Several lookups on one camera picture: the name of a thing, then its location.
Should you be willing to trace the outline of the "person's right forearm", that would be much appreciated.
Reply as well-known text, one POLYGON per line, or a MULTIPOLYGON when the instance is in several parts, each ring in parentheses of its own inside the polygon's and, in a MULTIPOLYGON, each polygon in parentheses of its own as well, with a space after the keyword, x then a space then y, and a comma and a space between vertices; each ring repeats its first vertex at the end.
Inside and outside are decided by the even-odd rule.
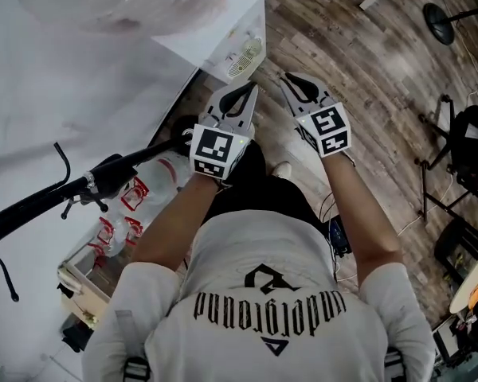
POLYGON ((356 261, 358 283, 385 264, 401 263, 398 236, 351 161, 337 153, 321 162, 356 261))

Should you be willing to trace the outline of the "clear plastic bottle pack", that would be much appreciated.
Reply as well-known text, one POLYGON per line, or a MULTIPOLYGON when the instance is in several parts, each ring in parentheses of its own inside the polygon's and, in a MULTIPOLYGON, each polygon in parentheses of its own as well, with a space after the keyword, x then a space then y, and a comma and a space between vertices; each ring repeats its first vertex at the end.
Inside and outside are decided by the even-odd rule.
POLYGON ((136 167, 137 174, 108 202, 87 243, 96 256, 113 257, 134 247, 144 230, 189 180, 189 159, 165 151, 136 167))

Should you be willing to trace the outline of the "black floor fan stand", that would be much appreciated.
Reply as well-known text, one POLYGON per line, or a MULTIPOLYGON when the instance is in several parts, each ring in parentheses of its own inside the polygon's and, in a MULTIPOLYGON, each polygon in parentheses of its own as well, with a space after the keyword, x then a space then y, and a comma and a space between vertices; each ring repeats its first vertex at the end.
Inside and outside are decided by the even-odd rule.
POLYGON ((422 13, 430 33, 443 45, 451 45, 455 40, 452 23, 478 15, 478 8, 448 16, 438 5, 427 3, 424 5, 422 13))

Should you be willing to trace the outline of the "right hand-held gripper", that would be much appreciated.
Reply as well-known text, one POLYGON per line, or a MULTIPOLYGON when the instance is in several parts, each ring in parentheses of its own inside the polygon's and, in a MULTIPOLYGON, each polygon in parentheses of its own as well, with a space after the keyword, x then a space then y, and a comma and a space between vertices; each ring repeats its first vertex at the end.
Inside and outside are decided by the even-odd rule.
POLYGON ((280 78, 280 87, 303 140, 321 158, 351 147, 351 125, 346 110, 342 103, 335 103, 322 80, 302 72, 286 72, 280 78), (302 115, 300 109, 318 110, 302 115))

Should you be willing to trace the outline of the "round white table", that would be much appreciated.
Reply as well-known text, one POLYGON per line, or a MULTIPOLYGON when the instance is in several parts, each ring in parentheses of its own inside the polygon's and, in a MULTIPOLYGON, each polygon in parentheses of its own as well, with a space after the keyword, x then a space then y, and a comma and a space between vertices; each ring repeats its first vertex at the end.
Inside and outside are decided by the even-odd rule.
POLYGON ((478 302, 478 260, 470 270, 468 276, 455 293, 450 306, 449 313, 457 314, 464 308, 471 310, 478 302))

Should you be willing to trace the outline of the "clear water dispenser bottle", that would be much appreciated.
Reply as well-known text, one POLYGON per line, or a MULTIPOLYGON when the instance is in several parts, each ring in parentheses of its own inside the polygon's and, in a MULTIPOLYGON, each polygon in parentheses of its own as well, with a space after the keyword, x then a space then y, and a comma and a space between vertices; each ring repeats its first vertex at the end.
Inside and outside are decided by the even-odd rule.
POLYGON ((19 0, 37 20, 91 33, 145 29, 166 36, 211 21, 225 0, 19 0))

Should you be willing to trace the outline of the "white shoe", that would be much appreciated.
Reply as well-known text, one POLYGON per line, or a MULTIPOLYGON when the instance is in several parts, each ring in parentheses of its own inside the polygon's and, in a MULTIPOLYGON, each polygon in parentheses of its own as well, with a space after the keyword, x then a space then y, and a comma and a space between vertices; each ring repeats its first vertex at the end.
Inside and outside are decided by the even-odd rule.
POLYGON ((273 177, 288 180, 292 176, 292 164, 290 162, 281 162, 277 164, 273 168, 271 175, 273 177))

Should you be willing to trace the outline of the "black office chair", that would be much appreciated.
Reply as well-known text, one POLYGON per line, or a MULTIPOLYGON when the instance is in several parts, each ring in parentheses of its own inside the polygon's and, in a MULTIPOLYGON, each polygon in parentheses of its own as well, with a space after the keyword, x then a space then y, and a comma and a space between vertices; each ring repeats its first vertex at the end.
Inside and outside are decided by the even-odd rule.
POLYGON ((422 209, 418 212, 418 216, 423 220, 427 219, 429 212, 427 201, 432 201, 435 206, 452 215, 453 207, 468 195, 478 198, 478 106, 471 105, 460 113, 456 113, 454 102, 448 95, 442 95, 440 102, 449 105, 450 120, 447 131, 432 123, 425 115, 418 116, 422 124, 430 127, 433 133, 445 140, 444 147, 432 162, 419 158, 414 160, 421 170, 422 209), (463 186, 466 192, 451 204, 444 205, 427 191, 426 174, 447 155, 451 157, 447 172, 456 178, 456 182, 463 186))

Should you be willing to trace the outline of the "black metal coat rack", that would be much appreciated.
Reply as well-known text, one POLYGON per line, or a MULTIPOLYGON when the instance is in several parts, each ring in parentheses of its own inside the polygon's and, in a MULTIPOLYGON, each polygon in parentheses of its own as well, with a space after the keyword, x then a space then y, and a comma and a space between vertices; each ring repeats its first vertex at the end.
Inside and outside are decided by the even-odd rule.
MULTIPOLYGON (((191 138, 192 134, 186 133, 126 156, 113 154, 74 181, 69 180, 71 166, 68 158, 60 144, 54 143, 53 146, 65 164, 64 179, 3 209, 0 212, 0 240, 64 202, 67 205, 61 214, 63 220, 67 218, 71 207, 77 203, 83 205, 94 203, 99 206, 101 212, 107 212, 108 206, 104 200, 113 198, 137 174, 136 166, 152 160, 166 150, 187 144, 191 138)), ((10 292, 10 298, 13 302, 18 302, 19 295, 1 258, 0 267, 10 292)))

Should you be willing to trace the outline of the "black shorts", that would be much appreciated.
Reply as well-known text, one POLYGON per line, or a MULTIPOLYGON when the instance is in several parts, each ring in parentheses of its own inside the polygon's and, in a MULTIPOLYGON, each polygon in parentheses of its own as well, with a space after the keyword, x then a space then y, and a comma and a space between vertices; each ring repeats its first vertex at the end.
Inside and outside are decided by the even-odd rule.
POLYGON ((326 233, 302 191, 291 181, 267 174, 261 147, 254 141, 226 181, 230 187, 218 193, 206 214, 205 220, 243 210, 278 212, 302 220, 321 234, 326 233))

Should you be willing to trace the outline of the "black battery pack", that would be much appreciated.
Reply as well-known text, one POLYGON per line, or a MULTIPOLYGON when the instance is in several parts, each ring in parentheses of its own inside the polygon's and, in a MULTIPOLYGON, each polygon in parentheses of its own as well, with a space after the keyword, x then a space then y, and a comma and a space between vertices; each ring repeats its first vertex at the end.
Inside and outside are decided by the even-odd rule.
POLYGON ((339 215, 328 221, 328 240, 339 258, 351 253, 351 246, 339 215))

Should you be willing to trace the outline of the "white water dispenser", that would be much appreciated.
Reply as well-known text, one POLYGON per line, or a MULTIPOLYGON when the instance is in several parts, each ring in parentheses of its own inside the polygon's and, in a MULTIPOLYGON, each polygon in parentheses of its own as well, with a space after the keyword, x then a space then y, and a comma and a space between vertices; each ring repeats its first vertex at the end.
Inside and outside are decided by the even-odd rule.
POLYGON ((201 28, 153 40, 225 84, 247 80, 266 57, 265 0, 224 0, 201 28))

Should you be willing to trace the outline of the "black stool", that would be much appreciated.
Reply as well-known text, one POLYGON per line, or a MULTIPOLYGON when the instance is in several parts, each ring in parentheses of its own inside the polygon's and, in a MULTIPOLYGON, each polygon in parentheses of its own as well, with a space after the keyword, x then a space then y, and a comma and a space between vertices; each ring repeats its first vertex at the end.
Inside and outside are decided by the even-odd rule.
POLYGON ((436 261, 457 286, 464 281, 464 275, 459 272, 454 260, 461 252, 478 260, 478 230, 465 220, 455 218, 439 235, 433 254, 436 261))

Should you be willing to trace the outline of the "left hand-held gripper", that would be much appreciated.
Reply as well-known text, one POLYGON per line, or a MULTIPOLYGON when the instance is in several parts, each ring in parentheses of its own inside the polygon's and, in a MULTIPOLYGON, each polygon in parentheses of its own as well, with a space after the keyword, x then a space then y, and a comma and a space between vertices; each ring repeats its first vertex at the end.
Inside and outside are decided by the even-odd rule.
POLYGON ((234 81, 215 91, 194 126, 190 164, 195 173, 226 180, 253 139, 251 128, 259 89, 234 81))

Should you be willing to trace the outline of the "white printed t-shirt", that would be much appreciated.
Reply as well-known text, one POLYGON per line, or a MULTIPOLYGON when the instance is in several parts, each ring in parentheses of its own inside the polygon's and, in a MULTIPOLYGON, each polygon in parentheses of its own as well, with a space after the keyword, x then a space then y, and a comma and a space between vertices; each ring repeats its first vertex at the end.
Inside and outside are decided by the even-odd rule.
POLYGON ((403 265, 342 292, 323 235, 270 211, 207 221, 184 279, 128 264, 84 350, 84 382, 122 382, 131 328, 151 382, 383 382, 390 349, 407 382, 428 382, 435 358, 403 265))

